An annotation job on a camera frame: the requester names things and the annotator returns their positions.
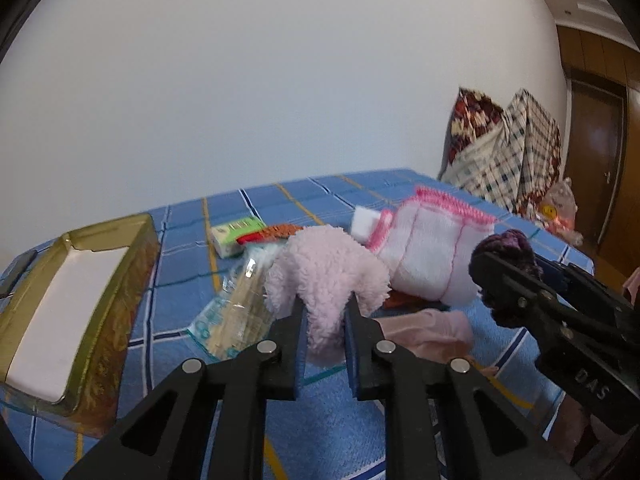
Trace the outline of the purple knitted item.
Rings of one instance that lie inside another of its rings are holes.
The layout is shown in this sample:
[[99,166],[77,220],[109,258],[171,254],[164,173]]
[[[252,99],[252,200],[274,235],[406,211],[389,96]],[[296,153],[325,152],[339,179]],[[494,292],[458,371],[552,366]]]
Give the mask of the purple knitted item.
[[538,266],[536,254],[528,238],[520,230],[508,229],[486,237],[475,247],[472,256],[483,254],[493,254],[532,278],[542,278],[542,269]]

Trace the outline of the white towel pink trim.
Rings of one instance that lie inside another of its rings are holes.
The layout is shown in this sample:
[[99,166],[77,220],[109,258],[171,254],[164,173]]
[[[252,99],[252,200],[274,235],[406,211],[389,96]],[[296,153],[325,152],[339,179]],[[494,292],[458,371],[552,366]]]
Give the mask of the white towel pink trim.
[[387,266],[392,289],[460,308],[477,295],[472,252],[496,222],[451,194],[419,186],[396,210],[381,212],[367,248]]

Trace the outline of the white foam sponge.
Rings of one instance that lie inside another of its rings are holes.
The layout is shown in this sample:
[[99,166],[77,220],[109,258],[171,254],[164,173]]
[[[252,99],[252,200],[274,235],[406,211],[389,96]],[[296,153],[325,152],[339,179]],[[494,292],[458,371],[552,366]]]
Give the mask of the white foam sponge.
[[350,222],[349,234],[360,244],[367,244],[378,225],[381,213],[377,210],[356,206]]

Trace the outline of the green tissue pack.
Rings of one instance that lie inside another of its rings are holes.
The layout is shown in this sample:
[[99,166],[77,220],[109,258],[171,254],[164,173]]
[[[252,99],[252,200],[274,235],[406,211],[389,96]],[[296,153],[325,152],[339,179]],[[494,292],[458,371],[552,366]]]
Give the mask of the green tissue pack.
[[208,234],[216,255],[220,258],[230,258],[242,252],[243,247],[239,242],[242,236],[255,234],[265,226],[265,223],[256,217],[244,217],[211,226]]

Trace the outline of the pink fluffy plush toy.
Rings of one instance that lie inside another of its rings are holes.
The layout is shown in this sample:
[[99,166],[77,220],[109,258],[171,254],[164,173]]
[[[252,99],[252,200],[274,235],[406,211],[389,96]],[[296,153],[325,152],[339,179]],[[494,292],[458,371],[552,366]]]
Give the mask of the pink fluffy plush toy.
[[390,294],[385,263],[334,226],[308,226],[290,236],[265,279],[266,307],[286,318],[294,300],[307,312],[307,360],[329,367],[345,359],[344,313],[355,297],[362,315],[382,307]]

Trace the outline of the pink sock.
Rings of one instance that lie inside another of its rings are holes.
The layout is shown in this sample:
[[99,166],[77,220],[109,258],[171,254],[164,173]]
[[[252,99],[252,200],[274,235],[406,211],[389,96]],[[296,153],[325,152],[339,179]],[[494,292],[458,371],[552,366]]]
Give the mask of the pink sock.
[[448,363],[464,358],[474,346],[472,326],[463,312],[425,309],[377,318],[384,337],[418,358]]

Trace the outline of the pink plastic toy bag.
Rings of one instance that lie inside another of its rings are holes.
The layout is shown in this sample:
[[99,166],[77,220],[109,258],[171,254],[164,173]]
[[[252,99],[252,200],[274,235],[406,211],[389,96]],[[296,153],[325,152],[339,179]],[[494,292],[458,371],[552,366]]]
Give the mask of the pink plastic toy bag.
[[565,243],[582,246],[584,237],[575,230],[578,206],[572,191],[572,179],[555,182],[536,206],[528,208],[529,219]]

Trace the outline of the clear plastic bag of swabs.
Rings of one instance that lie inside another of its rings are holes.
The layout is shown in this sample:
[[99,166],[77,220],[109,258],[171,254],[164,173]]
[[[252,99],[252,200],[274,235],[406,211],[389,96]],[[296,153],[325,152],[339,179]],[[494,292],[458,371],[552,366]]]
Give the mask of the clear plastic bag of swabs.
[[265,279],[283,247],[283,242],[248,244],[221,291],[188,327],[215,361],[233,359],[267,335],[274,315],[266,307]]

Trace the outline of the plaid cloth bundle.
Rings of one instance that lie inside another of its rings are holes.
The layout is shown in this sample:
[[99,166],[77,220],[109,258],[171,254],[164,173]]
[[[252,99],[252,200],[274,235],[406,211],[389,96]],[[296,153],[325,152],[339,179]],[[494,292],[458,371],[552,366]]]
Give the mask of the plaid cloth bundle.
[[559,181],[562,136],[558,122],[527,90],[503,107],[503,134],[493,148],[468,148],[440,180],[514,214],[537,205]]

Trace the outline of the gold rectangular tin box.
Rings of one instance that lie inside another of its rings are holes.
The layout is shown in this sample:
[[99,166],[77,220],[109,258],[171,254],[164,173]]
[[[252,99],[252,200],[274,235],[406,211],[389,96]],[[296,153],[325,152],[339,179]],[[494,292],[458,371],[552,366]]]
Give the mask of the gold rectangular tin box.
[[149,214],[68,231],[1,299],[1,399],[85,434],[114,425],[138,307],[160,241]]

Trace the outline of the brown wooden door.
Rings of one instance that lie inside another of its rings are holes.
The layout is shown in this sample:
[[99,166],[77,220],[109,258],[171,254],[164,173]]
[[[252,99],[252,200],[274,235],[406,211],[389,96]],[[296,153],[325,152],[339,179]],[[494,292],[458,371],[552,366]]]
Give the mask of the brown wooden door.
[[613,211],[622,171],[627,95],[622,84],[570,68],[570,128],[564,176],[577,204],[582,251],[597,255]]

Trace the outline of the floral maroon pillow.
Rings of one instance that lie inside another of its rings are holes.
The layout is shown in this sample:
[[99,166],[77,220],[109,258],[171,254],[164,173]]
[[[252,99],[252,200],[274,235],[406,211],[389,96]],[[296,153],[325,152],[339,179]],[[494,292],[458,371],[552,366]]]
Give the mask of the floral maroon pillow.
[[503,134],[504,109],[485,93],[460,88],[449,123],[447,162],[470,148],[493,148]]

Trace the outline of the red snack packet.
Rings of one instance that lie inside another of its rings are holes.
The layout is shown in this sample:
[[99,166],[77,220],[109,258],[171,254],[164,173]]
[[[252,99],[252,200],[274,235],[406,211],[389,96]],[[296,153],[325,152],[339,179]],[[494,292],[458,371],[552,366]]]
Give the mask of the red snack packet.
[[296,226],[291,223],[275,224],[274,226],[266,226],[254,233],[242,235],[236,239],[236,242],[242,246],[252,243],[272,243],[278,240],[287,240],[302,229],[302,226]]

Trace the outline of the black phone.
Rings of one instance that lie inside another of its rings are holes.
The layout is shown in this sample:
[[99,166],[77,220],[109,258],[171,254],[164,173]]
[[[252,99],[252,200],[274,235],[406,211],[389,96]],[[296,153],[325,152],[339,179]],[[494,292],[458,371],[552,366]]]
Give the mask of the black phone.
[[35,249],[23,252],[17,256],[14,261],[9,265],[8,270],[2,274],[0,281],[0,298],[4,299],[10,296],[10,293],[14,289],[21,276],[25,273],[28,267],[32,264],[35,258],[38,256],[38,252]]

